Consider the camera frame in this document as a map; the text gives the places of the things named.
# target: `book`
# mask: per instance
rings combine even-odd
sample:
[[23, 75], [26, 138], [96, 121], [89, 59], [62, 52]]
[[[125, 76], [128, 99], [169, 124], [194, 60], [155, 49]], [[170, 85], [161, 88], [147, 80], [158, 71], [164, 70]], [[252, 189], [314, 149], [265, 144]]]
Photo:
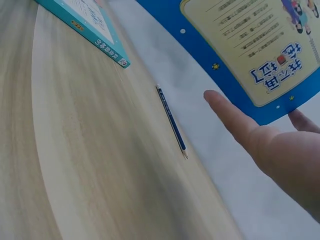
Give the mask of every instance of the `book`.
[[320, 90], [320, 6], [314, 0], [137, 2], [260, 125]]
[[35, 0], [123, 68], [130, 60], [98, 0]]

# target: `cartoon character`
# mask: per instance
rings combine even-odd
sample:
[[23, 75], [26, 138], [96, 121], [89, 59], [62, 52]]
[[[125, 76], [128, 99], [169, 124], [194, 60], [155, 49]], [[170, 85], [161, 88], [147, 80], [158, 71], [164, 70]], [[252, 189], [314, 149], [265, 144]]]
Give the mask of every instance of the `cartoon character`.
[[301, 8], [300, 3], [296, 0], [293, 0], [291, 3], [294, 11], [299, 17], [299, 23], [296, 25], [296, 30], [298, 31], [298, 33], [301, 34], [303, 32], [304, 27], [306, 34], [309, 35], [311, 33], [311, 29], [308, 25], [308, 17], [306, 14], [307, 11], [304, 8]]
[[315, 5], [314, 0], [307, 0], [307, 6], [308, 8], [311, 9], [311, 11], [313, 12], [314, 16], [318, 19], [319, 18], [319, 12], [318, 12], [318, 8]]
[[285, 10], [290, 15], [290, 17], [287, 18], [288, 21], [297, 27], [297, 24], [299, 24], [300, 20], [296, 11], [294, 10], [294, 7], [292, 6], [291, 0], [281, 0], [281, 2], [283, 4], [283, 10]]

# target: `yellow star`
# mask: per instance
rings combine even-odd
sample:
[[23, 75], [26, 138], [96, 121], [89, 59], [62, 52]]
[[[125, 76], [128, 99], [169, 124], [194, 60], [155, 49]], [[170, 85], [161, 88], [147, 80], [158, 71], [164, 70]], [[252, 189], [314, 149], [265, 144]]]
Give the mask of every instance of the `yellow star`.
[[213, 70], [218, 70], [220, 68], [220, 65], [218, 64], [218, 63], [214, 63], [213, 65], [212, 65], [212, 69]]

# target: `hand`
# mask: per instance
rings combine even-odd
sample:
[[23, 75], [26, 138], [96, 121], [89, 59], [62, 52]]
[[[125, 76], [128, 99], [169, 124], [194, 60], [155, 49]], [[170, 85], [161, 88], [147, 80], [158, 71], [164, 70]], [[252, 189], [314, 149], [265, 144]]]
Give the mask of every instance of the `hand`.
[[320, 128], [295, 110], [289, 118], [298, 131], [281, 133], [259, 126], [216, 91], [204, 98], [257, 166], [320, 223]]

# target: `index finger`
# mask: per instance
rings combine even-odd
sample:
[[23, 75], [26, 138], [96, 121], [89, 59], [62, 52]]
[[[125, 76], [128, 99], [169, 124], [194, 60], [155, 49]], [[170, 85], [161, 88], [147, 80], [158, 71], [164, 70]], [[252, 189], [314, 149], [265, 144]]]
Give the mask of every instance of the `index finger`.
[[251, 133], [259, 127], [256, 121], [216, 91], [207, 90], [203, 96], [235, 140], [249, 152], [253, 147], [250, 146]]

